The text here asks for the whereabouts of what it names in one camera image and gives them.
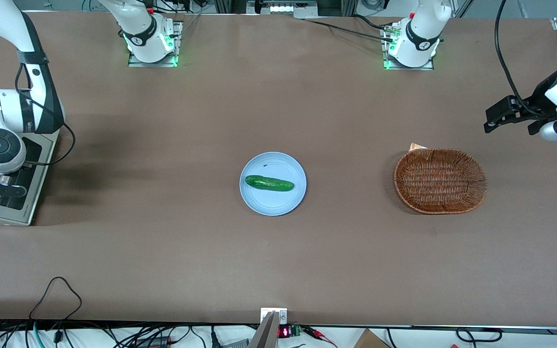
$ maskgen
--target brown wicker basket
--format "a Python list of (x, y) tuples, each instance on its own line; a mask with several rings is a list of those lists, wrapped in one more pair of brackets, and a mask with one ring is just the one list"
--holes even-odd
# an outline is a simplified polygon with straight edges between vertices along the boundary
[(405, 154), (394, 172), (396, 191), (423, 214), (461, 214), (478, 207), (487, 181), (480, 165), (460, 150), (420, 148)]

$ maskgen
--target brown table surface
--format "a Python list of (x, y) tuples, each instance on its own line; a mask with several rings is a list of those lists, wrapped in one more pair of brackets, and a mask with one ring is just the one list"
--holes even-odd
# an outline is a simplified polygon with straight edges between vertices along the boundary
[[(416, 72), (385, 71), (376, 40), (284, 16), (203, 16), (174, 69), (127, 68), (110, 14), (31, 18), (78, 143), (49, 170), (35, 227), (0, 227), (0, 318), (26, 317), (61, 275), (84, 300), (73, 319), (255, 322), (284, 306), (307, 323), (557, 326), (557, 143), (528, 123), (484, 133), (510, 93), (493, 20), (451, 20), (435, 71)], [(557, 31), (500, 33), (527, 97), (557, 69)], [(0, 38), (0, 88), (17, 67)], [(412, 141), (473, 155), (484, 203), (407, 209), (392, 173)], [(282, 217), (238, 189), (271, 150), (308, 177)], [(57, 284), (38, 317), (74, 306)]]

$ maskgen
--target cucumber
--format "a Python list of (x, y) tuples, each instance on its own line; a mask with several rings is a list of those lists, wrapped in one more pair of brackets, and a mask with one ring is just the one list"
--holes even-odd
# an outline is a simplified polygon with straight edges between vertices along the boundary
[(266, 178), (261, 175), (246, 176), (245, 181), (257, 189), (267, 189), (269, 191), (287, 192), (293, 189), (293, 183), (281, 179)]

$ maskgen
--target light blue plate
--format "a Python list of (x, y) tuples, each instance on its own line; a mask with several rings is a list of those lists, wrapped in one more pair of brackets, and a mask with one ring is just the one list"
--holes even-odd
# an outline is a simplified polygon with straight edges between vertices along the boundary
[[(246, 176), (261, 175), (291, 181), (291, 191), (256, 189), (245, 182)], [(240, 176), (240, 194), (246, 205), (262, 215), (279, 216), (294, 210), (307, 191), (307, 176), (300, 163), (282, 152), (265, 152), (246, 163)]]

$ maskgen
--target power cable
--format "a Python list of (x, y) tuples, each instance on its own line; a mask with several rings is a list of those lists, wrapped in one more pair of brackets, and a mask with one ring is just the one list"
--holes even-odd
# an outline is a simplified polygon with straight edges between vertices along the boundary
[(502, 69), (504, 70), (504, 75), (506, 75), (506, 79), (508, 80), (509, 85), (511, 85), (511, 89), (513, 90), (513, 94), (515, 95), (515, 98), (517, 99), (519, 105), (525, 108), (526, 111), (528, 111), (529, 113), (537, 117), (543, 117), (543, 115), (541, 115), (540, 113), (537, 113), (531, 108), (528, 108), (526, 102), (524, 102), (524, 100), (520, 97), (519, 92), (517, 91), (517, 86), (515, 86), (515, 82), (513, 82), (513, 78), (511, 77), (511, 73), (509, 72), (509, 68), (508, 66), (506, 66), (506, 62), (504, 62), (504, 57), (502, 57), (502, 52), (500, 51), (500, 42), (499, 42), (499, 27), (500, 27), (500, 18), (502, 17), (502, 10), (504, 10), (505, 4), (506, 4), (506, 0), (502, 0), (502, 2), (500, 2), (500, 8), (498, 9), (498, 15), (496, 15), (496, 22), (494, 26), (494, 43), (496, 46), (496, 53), (498, 55), (498, 59), (500, 60), (500, 64), (502, 66)]
[[(497, 342), (499, 340), (502, 339), (502, 330), (496, 331), (498, 333), (498, 337), (495, 337), (494, 339), (475, 339), (474, 336), (471, 334), (471, 332), (469, 330), (467, 330), (466, 328), (457, 328), (457, 330), (455, 330), (455, 335), (457, 335), (457, 338), (460, 339), (461, 341), (464, 341), (466, 343), (472, 343), (474, 348), (478, 348), (476, 346), (477, 342), (481, 342), (481, 343), (493, 343), (493, 342)], [(459, 333), (467, 333), (468, 336), (470, 337), (469, 339), (463, 338)]]
[(360, 31), (355, 31), (355, 30), (352, 30), (352, 29), (347, 29), (347, 28), (334, 26), (334, 24), (318, 22), (316, 20), (310, 20), (310, 19), (305, 19), (304, 21), (305, 22), (310, 22), (310, 23), (315, 23), (315, 24), (320, 24), (321, 26), (327, 26), (329, 28), (334, 28), (334, 29), (346, 31), (347, 33), (352, 33), (354, 35), (360, 35), (362, 37), (369, 37), (369, 38), (374, 38), (374, 39), (377, 39), (377, 40), (382, 40), (382, 41), (387, 41), (387, 42), (392, 42), (393, 41), (393, 39), (391, 39), (391, 38), (385, 38), (385, 37), (380, 37), (380, 36), (371, 35), (371, 34), (367, 34), (367, 33), (361, 33)]

